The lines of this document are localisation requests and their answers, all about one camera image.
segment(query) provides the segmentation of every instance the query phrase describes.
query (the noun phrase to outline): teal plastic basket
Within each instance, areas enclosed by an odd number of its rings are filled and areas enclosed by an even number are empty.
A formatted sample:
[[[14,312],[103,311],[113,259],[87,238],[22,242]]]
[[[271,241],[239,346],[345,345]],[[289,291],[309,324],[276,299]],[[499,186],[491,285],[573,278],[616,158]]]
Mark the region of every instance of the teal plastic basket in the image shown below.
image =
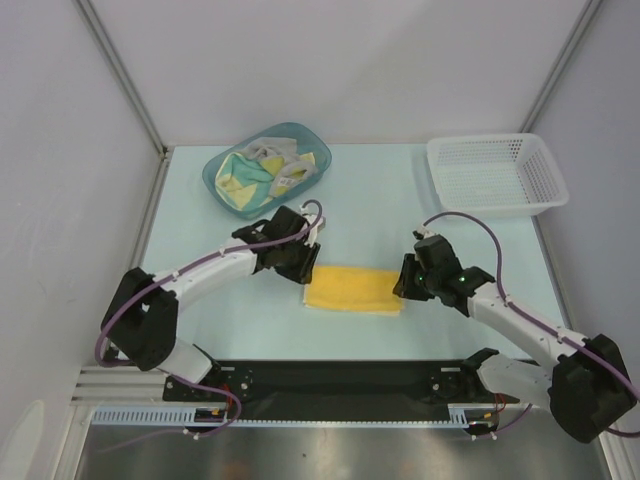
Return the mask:
[[[272,201],[265,205],[262,205],[259,208],[253,210],[237,210],[227,202],[225,202],[224,199],[216,191],[216,174],[218,173],[218,170],[220,170],[220,167],[222,166],[225,158],[227,158],[230,153],[243,149],[249,143],[260,137],[283,137],[295,139],[298,144],[298,155],[313,153],[318,172],[309,177],[304,182],[296,185],[291,190],[278,197],[275,197]],[[202,170],[202,179],[204,180],[204,184],[211,192],[211,195],[213,195],[213,198],[215,198],[225,209],[240,218],[250,220],[252,218],[263,215],[269,210],[279,207],[283,203],[291,200],[294,197],[297,197],[301,193],[314,186],[316,183],[318,183],[318,181],[320,181],[320,179],[324,175],[324,172],[327,170],[327,168],[329,168],[329,165],[331,165],[331,151],[329,150],[329,147],[327,147],[315,133],[313,133],[304,125],[301,125],[299,123],[287,122],[269,127],[266,130],[263,130],[260,133],[247,138],[237,145],[234,145],[229,150],[226,150],[220,155],[217,155],[209,160],[209,162]]]

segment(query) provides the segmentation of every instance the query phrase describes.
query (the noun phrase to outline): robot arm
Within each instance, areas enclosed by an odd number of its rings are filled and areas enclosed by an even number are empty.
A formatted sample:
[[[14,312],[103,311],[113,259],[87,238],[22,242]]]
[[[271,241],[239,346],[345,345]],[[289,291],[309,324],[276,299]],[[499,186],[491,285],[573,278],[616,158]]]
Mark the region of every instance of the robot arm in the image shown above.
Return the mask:
[[[428,231],[415,232],[414,253],[406,254],[394,293],[427,301],[438,297],[500,332],[537,363],[512,360],[484,349],[465,361],[476,370],[490,392],[505,393],[551,412],[576,440],[587,443],[636,404],[635,397],[608,371],[558,338],[569,338],[606,360],[628,378],[617,345],[598,335],[585,335],[554,326],[540,313],[510,296],[507,301],[495,279],[478,267],[463,269],[449,242]],[[508,303],[514,302],[542,325],[525,320]],[[556,337],[552,332],[560,332]]]
[[[311,282],[311,271],[320,250],[315,240],[318,230],[324,226],[323,218],[299,240],[266,248],[264,244],[308,229],[316,218],[283,206],[270,221],[260,220],[233,232],[215,260],[201,264],[196,261],[187,267],[157,274],[148,274],[141,268],[128,271],[111,301],[102,328],[142,289],[173,275],[172,280],[144,295],[126,310],[107,337],[140,370],[159,368],[199,383],[216,364],[197,346],[176,337],[180,314],[221,285],[264,269],[273,268],[296,283]]]

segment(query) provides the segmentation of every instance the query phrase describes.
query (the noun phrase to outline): gray wall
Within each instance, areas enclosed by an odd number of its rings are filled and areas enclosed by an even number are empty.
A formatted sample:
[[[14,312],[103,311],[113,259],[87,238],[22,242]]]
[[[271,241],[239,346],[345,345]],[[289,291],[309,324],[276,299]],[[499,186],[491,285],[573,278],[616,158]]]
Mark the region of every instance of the gray wall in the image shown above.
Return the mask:
[[[1,10],[0,459],[26,405],[42,399],[29,478],[43,479],[158,157],[70,0]]]
[[[618,342],[638,385],[640,2],[607,2],[535,133],[556,155],[571,195],[541,222],[572,320]],[[640,429],[640,408],[623,423]]]
[[[164,140],[232,145],[516,130],[585,0],[94,3]]]

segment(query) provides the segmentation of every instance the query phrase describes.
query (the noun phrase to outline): table surface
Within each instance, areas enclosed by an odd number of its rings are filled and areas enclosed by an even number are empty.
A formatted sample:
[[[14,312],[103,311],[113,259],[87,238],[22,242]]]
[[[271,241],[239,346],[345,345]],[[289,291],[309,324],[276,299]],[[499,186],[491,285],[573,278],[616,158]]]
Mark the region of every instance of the table surface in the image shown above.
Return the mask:
[[[156,272],[216,250],[248,223],[227,212],[205,187],[205,164],[228,147],[177,147],[171,158],[142,267]],[[333,145],[324,178],[301,197],[322,202],[327,227],[317,265],[399,271],[412,231],[441,211],[424,145]],[[514,297],[564,324],[530,218],[487,222],[504,249],[504,281]],[[433,230],[452,243],[463,266],[494,274],[496,252],[472,222],[441,219]],[[508,339],[444,307],[405,301],[397,317],[304,307],[303,287],[272,271],[237,280],[184,312],[178,335],[217,359],[440,360],[491,347],[528,358]]]

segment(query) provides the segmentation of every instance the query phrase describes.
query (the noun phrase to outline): white cable clip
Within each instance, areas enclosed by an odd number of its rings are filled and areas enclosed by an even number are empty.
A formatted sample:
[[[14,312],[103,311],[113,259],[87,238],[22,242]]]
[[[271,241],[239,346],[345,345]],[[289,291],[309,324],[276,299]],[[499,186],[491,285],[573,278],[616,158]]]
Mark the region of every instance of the white cable clip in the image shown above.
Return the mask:
[[[317,218],[318,218],[317,215],[307,215],[307,222],[309,222],[309,225],[311,225],[313,222],[316,221]],[[318,238],[318,227],[322,225],[322,222],[324,222],[324,219],[320,219],[320,221],[318,222],[318,225],[316,225],[311,230],[309,230],[305,245],[308,245],[310,247],[313,247],[313,245],[315,245],[316,240]]]
[[[423,238],[429,238],[429,237],[435,236],[434,232],[432,232],[431,230],[429,230],[427,227],[425,227],[422,224],[420,224],[420,226],[418,228],[416,228],[416,232],[418,234],[422,235]]]

